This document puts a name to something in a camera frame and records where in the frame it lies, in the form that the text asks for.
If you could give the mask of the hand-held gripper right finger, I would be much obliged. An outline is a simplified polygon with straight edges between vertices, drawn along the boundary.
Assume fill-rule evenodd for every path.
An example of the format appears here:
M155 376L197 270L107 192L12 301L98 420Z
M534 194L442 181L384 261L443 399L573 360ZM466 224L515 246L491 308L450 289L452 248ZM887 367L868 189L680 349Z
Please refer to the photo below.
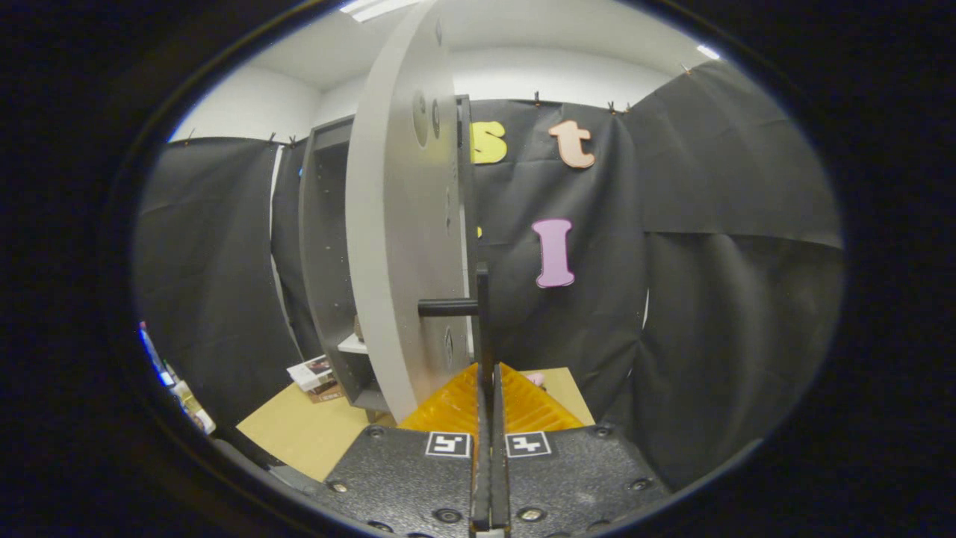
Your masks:
M508 365L493 383L491 526L502 535L590 536L671 497L618 426L580 424Z

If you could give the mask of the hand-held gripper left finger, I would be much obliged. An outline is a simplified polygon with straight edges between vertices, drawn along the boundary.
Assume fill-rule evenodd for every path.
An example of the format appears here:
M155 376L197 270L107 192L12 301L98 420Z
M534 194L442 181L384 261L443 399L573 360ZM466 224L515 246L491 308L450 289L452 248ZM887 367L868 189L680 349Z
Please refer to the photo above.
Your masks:
M469 365L399 427L365 427L326 477L323 503L387 534L484 534L488 427L482 367Z

